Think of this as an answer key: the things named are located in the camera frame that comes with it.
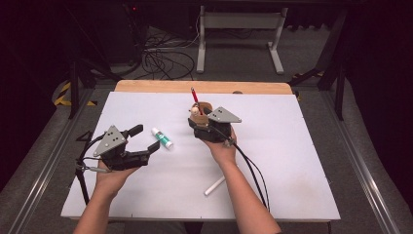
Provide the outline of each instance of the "wire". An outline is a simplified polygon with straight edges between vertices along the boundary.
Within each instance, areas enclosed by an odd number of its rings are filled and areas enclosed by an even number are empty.
[[[172,60],[171,58],[167,57],[167,55],[184,56],[185,58],[189,59],[189,61],[191,62],[191,65],[190,67],[188,67],[181,62]],[[176,75],[176,76],[169,75],[169,73],[174,69],[175,65],[183,67],[187,72],[181,75]],[[189,75],[191,77],[191,80],[194,80],[192,76],[192,71],[195,68],[195,62],[190,56],[184,53],[181,53],[181,52],[163,52],[159,49],[145,50],[143,52],[142,68],[144,71],[147,72],[147,74],[140,76],[140,77],[152,75],[153,79],[155,79],[155,74],[161,73],[163,74],[161,79],[164,79],[165,77],[167,77],[168,80],[175,80],[175,79],[184,78]]]
[[[191,46],[192,44],[199,45],[199,44],[197,44],[197,43],[195,42],[198,38],[200,38],[200,32],[199,32],[199,29],[198,29],[198,21],[199,21],[199,19],[200,19],[200,15],[198,15],[197,20],[196,20],[196,22],[195,22],[195,27],[196,27],[196,31],[197,31],[197,36],[196,36],[191,42],[188,42],[188,40],[185,40],[185,41],[183,41],[183,40],[178,40],[178,41],[169,40],[169,41],[165,41],[165,42],[163,42],[163,43],[159,43],[159,44],[156,46],[156,49],[161,49],[161,50],[177,49],[177,48],[184,49],[184,48],[188,48],[188,47]],[[175,45],[175,46],[163,47],[163,48],[160,47],[161,45],[166,45],[166,44],[169,44],[169,43],[175,43],[175,42],[180,42],[180,41],[181,41],[181,43],[178,44],[178,45]]]
[[[83,158],[83,160],[85,159],[90,159],[90,160],[102,160],[101,158],[92,158],[92,157],[85,157]]]
[[[213,129],[214,131],[216,131],[217,133],[219,133],[220,135],[222,135],[222,136],[223,136],[224,138],[226,138],[228,141],[230,141],[230,142],[232,141],[232,139],[231,139],[229,136],[224,135],[221,131],[219,131],[219,130],[216,129],[215,127],[213,127],[213,126],[209,126],[209,127],[210,127],[211,129]],[[255,186],[257,187],[258,193],[259,193],[259,195],[260,195],[260,197],[261,197],[261,202],[262,202],[262,204],[264,205],[265,208],[268,209],[268,211],[270,211],[270,200],[269,200],[269,198],[268,198],[267,185],[265,184],[264,176],[262,175],[262,173],[261,173],[261,171],[258,169],[258,167],[252,162],[252,160],[250,160],[250,159],[243,153],[243,151],[238,147],[238,145],[237,145],[235,142],[233,142],[233,144],[234,144],[234,146],[237,148],[237,150],[241,153],[241,155],[243,156],[246,164],[248,165],[248,168],[249,168],[249,170],[250,170],[250,172],[251,172],[251,174],[252,174],[252,178],[254,179]],[[253,170],[253,168],[251,167],[250,164],[252,164],[252,165],[255,167],[255,169],[258,171],[258,173],[261,175],[261,179],[262,179],[262,182],[263,182],[263,184],[264,184],[264,189],[265,189],[265,193],[266,193],[267,202],[266,202],[266,200],[264,199],[264,196],[263,196],[262,191],[261,191],[261,187],[260,187],[260,185],[259,185],[259,183],[258,183],[258,180],[257,180],[256,176],[255,176],[255,172],[254,172],[254,170]]]
[[[89,148],[92,147],[92,145],[94,145],[94,144],[95,144],[96,142],[98,142],[99,140],[103,139],[104,135],[105,135],[105,134],[102,134],[101,136],[98,136],[98,137],[96,137],[94,140],[92,140],[92,141],[88,144],[88,146],[86,146],[86,147],[83,149],[83,151],[82,151],[82,153],[80,154],[79,158],[76,159],[76,161],[77,161],[77,163],[78,163],[78,166],[82,166],[82,169],[86,170],[86,169],[89,168],[89,167],[87,167],[87,166],[84,164],[84,162],[83,162],[85,159],[94,159],[94,158],[89,158],[89,157],[85,158],[86,152],[89,150]]]

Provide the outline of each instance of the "hand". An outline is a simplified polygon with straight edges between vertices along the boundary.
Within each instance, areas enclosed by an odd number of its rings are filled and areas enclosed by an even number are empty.
[[[231,138],[234,142],[237,142],[237,136],[235,135],[234,129],[231,127]],[[209,147],[210,153],[212,154],[213,159],[219,165],[223,167],[227,164],[237,165],[235,160],[236,148],[234,145],[225,146],[224,143],[212,143],[210,141],[203,140],[206,146]]]
[[[107,169],[106,165],[99,160],[98,166]],[[96,173],[96,185],[94,194],[97,193],[108,199],[113,199],[125,184],[128,176],[139,168],[127,169],[124,171],[112,171],[111,173]]]

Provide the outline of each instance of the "white board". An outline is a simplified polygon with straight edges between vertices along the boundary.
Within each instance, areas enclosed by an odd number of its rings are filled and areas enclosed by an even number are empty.
[[[233,124],[238,145],[260,169],[267,184],[271,214],[277,220],[326,221],[339,219],[334,198],[314,148],[300,107],[293,95],[198,94],[213,108],[225,107],[242,118]],[[128,151],[145,150],[160,129],[174,143],[155,152],[149,165],[131,175],[112,203],[111,218],[120,219],[234,219],[226,183],[209,196],[204,192],[222,177],[208,148],[194,138],[188,125],[190,93],[121,93],[109,95],[94,138],[111,125],[120,131],[142,124],[144,130],[129,138]],[[96,143],[87,153],[91,157]],[[249,169],[240,154],[239,167],[256,191]],[[96,161],[86,161],[96,166]],[[90,196],[95,173],[85,172]],[[77,178],[61,215],[78,218],[84,200]]]

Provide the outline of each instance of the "black cable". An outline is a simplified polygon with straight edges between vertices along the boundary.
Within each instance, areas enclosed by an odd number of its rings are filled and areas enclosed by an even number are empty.
[[[180,42],[177,45],[174,46],[166,46],[165,44],[170,42],[171,40],[174,39],[180,39],[177,36],[174,36],[172,34],[168,34],[168,33],[157,33],[157,34],[153,34],[151,36],[148,37],[148,39],[146,40],[145,43],[145,48],[146,49],[156,49],[160,46],[164,46],[165,48],[178,48],[178,47],[182,47],[186,44],[190,45],[192,43],[192,41],[190,42],[189,40],[185,40],[183,42]]]
[[[248,157],[246,157],[246,155],[243,153],[243,151],[238,147],[238,145],[237,145],[236,143],[234,143],[234,146],[235,146],[235,147],[238,149],[238,151],[243,155],[243,158],[244,158],[246,164],[248,165],[249,170],[251,171],[251,174],[252,174],[252,177],[253,177],[253,179],[254,179],[255,185],[256,185],[256,187],[257,187],[257,189],[258,189],[259,196],[261,197],[262,204],[264,204],[264,207],[266,207],[266,208],[268,209],[268,211],[270,211],[270,201],[269,201],[269,199],[268,199],[267,185],[265,184],[265,180],[264,180],[263,175],[261,174],[261,172],[260,172],[260,170],[258,169],[258,167],[257,167]],[[252,163],[252,165],[254,165],[254,167],[258,170],[258,173],[260,173],[260,175],[261,175],[261,179],[262,179],[262,181],[263,181],[263,183],[264,183],[264,188],[265,188],[265,193],[266,193],[266,197],[267,197],[268,206],[267,206],[267,203],[266,203],[265,200],[264,200],[264,196],[263,196],[263,194],[262,194],[261,187],[259,186],[258,180],[257,180],[257,178],[256,178],[256,176],[255,176],[255,172],[254,172],[253,168],[251,167],[250,163]]]
[[[145,74],[140,77],[144,77],[150,74],[152,74],[154,77],[155,73],[163,73],[163,76],[161,77],[161,79],[164,77],[168,77],[167,78],[168,80],[175,80],[175,79],[180,79],[180,78],[183,78],[189,75],[191,77],[191,80],[194,80],[192,76],[192,71],[195,68],[195,62],[190,56],[184,53],[181,53],[181,52],[162,52],[161,50],[153,50],[153,51],[145,50],[143,54],[144,54],[143,55],[144,62],[143,62],[142,68],[148,74]],[[173,55],[173,54],[181,55],[181,56],[188,58],[191,61],[191,67],[188,67],[178,61],[175,61],[175,60],[172,60],[171,58],[166,57],[166,55]],[[175,77],[170,76],[169,72],[173,70],[175,64],[185,68],[187,72],[182,75],[175,76]]]
[[[104,134],[101,135],[101,136],[98,136],[96,139],[92,140],[88,145],[85,145],[85,147],[83,148],[83,151],[80,154],[79,158],[76,159],[77,167],[76,167],[75,175],[78,178],[80,186],[82,188],[82,194],[83,194],[83,198],[85,200],[86,205],[89,203],[90,199],[89,199],[88,189],[87,189],[86,183],[85,183],[85,177],[83,176],[83,172],[84,172],[84,170],[88,170],[89,167],[87,167],[85,165],[83,160],[84,160],[85,154],[88,151],[88,149],[91,148],[91,146],[94,145],[98,140],[103,139],[103,137],[104,137]]]
[[[85,158],[83,158],[83,160],[85,160],[85,159],[90,159],[90,160],[101,160],[101,158],[92,158],[92,157],[85,157]]]
[[[213,126],[209,126],[209,127],[210,127],[211,129],[213,129],[214,131],[216,131],[217,133],[219,133],[220,135],[222,135],[222,136],[223,136],[224,138],[226,138],[229,142],[233,142],[233,140],[232,140],[230,137],[224,135],[224,134],[223,134],[221,131],[219,131],[218,129],[214,128]],[[235,142],[233,142],[233,144],[234,144],[234,146],[236,147],[236,149],[241,153],[241,155],[243,156],[246,164],[247,164],[248,167],[249,167],[249,170],[250,170],[250,172],[251,172],[251,174],[252,174],[252,178],[254,179],[254,182],[255,182],[255,186],[257,187],[258,193],[259,193],[259,195],[260,195],[260,197],[261,197],[262,204],[264,205],[264,207],[266,207],[266,208],[268,209],[268,211],[270,211],[270,200],[269,200],[269,198],[268,198],[267,185],[266,185],[266,183],[265,183],[264,176],[262,175],[262,173],[261,173],[261,171],[258,169],[258,167],[252,162],[252,160],[250,160],[250,159],[243,153],[243,151],[238,147],[238,145],[237,145]],[[263,181],[264,189],[265,189],[265,193],[266,193],[267,203],[265,202],[264,196],[263,196],[262,191],[261,191],[261,187],[260,187],[260,185],[259,185],[259,183],[258,183],[258,180],[257,180],[257,178],[256,178],[256,176],[255,176],[255,172],[254,172],[253,168],[251,167],[250,163],[252,163],[252,165],[257,169],[258,173],[260,173],[260,175],[261,175],[261,179],[262,179],[262,181]]]

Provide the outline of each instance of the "dark background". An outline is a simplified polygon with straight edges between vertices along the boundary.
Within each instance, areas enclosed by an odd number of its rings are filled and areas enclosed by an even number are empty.
[[[168,15],[162,14],[165,10],[160,6],[156,10],[157,17],[146,20],[162,29],[191,37],[196,19],[193,8],[175,7]],[[357,10],[358,15],[348,23],[361,27],[354,44],[356,49],[348,53],[346,60],[347,77],[365,126],[383,165],[411,211],[412,11],[411,4],[401,0],[375,2]],[[80,56],[108,65],[110,55],[98,33],[91,32],[95,48],[85,49],[84,45],[90,42],[85,42],[84,35],[58,1],[3,1],[0,13],[0,187],[3,188],[53,115],[56,107],[52,94],[57,85],[68,78],[70,62]],[[165,23],[176,16],[179,18],[174,28]],[[334,17],[335,13],[326,9],[292,8],[285,26],[320,26],[321,22],[329,25]],[[346,45],[343,40],[347,37],[355,36],[346,35],[346,30],[344,33],[340,45]]]

